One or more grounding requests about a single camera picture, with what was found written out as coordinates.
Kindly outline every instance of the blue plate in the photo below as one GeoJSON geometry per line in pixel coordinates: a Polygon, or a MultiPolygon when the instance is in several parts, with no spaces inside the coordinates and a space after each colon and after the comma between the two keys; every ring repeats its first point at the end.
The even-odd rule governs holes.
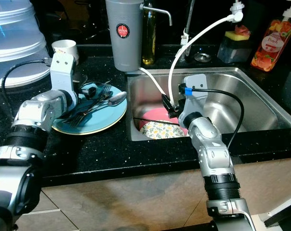
{"type": "MultiPolygon", "coordinates": [[[[83,86],[83,89],[88,89],[90,87],[97,87],[95,83],[89,83],[83,86]]],[[[111,91],[113,91],[113,95],[121,92],[118,88],[111,86],[111,91]]],[[[79,94],[80,103],[77,105],[76,109],[84,107],[85,105],[91,103],[85,99],[84,95],[79,94]]],[[[93,113],[89,113],[86,115],[84,120],[77,126],[72,128],[70,124],[63,123],[62,119],[56,119],[53,122],[53,129],[59,131],[61,133],[69,134],[69,135],[88,135],[92,133],[96,133],[102,130],[105,130],[115,123],[117,123],[125,114],[127,108],[127,100],[125,99],[117,106],[109,106],[102,108],[93,113]]]]}

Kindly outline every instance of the sponge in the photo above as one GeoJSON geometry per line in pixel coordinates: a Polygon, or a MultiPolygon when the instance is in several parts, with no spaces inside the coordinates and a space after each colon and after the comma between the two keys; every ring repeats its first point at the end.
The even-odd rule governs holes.
{"type": "Polygon", "coordinates": [[[234,41],[248,40],[250,38],[249,35],[237,35],[234,31],[226,31],[225,36],[234,41]]]}

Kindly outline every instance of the sink basin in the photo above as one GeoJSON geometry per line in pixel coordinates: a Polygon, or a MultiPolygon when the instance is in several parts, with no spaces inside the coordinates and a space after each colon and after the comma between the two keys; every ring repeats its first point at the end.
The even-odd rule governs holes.
{"type": "MultiPolygon", "coordinates": [[[[168,92],[168,69],[149,70],[162,89],[168,92]]],[[[205,74],[209,89],[228,91],[238,96],[244,105],[244,119],[239,132],[291,128],[291,116],[256,85],[244,72],[235,67],[175,69],[172,76],[174,101],[184,98],[178,94],[178,84],[186,76],[205,74]]],[[[161,94],[143,72],[126,73],[129,108],[127,125],[132,141],[149,140],[138,131],[139,120],[134,117],[154,108],[163,107],[161,94]]],[[[204,116],[211,119],[222,134],[234,132],[240,116],[240,106],[231,97],[209,93],[204,116]]]]}

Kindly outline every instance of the stacked plastic containers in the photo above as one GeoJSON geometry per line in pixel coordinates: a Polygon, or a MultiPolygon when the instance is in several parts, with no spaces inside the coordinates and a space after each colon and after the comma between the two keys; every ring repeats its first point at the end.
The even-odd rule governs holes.
{"type": "MultiPolygon", "coordinates": [[[[0,0],[0,87],[5,73],[15,64],[49,57],[33,5],[29,0],[0,0]]],[[[10,73],[5,86],[13,88],[42,79],[45,64],[26,64],[10,73]]]]}

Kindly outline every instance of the speckled granite countertop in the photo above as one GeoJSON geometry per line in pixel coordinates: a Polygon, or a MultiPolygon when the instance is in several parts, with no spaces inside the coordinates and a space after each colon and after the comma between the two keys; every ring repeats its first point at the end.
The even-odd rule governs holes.
{"type": "MultiPolygon", "coordinates": [[[[88,57],[77,69],[88,76],[88,81],[105,82],[126,90],[126,79],[113,65],[110,50],[106,48],[104,57],[88,57]]],[[[155,65],[147,69],[170,68],[170,55],[158,58],[155,65]]],[[[224,63],[211,61],[206,65],[191,61],[184,67],[219,67],[224,63]]],[[[249,67],[238,66],[252,78],[266,93],[291,114],[291,67],[288,64],[276,66],[272,73],[263,73],[249,67]]],[[[31,97],[49,90],[50,78],[36,83],[8,89],[16,113],[19,105],[31,97]]],[[[9,132],[11,123],[0,92],[0,146],[9,132]]],[[[48,161],[44,186],[71,184],[158,172],[199,168],[197,152],[189,137],[130,141],[126,128],[126,116],[112,127],[93,135],[71,136],[52,130],[46,147],[48,161]]],[[[223,134],[228,142],[231,134],[223,134]]],[[[291,129],[242,132],[236,136],[230,149],[234,164],[266,161],[291,157],[291,129]]]]}

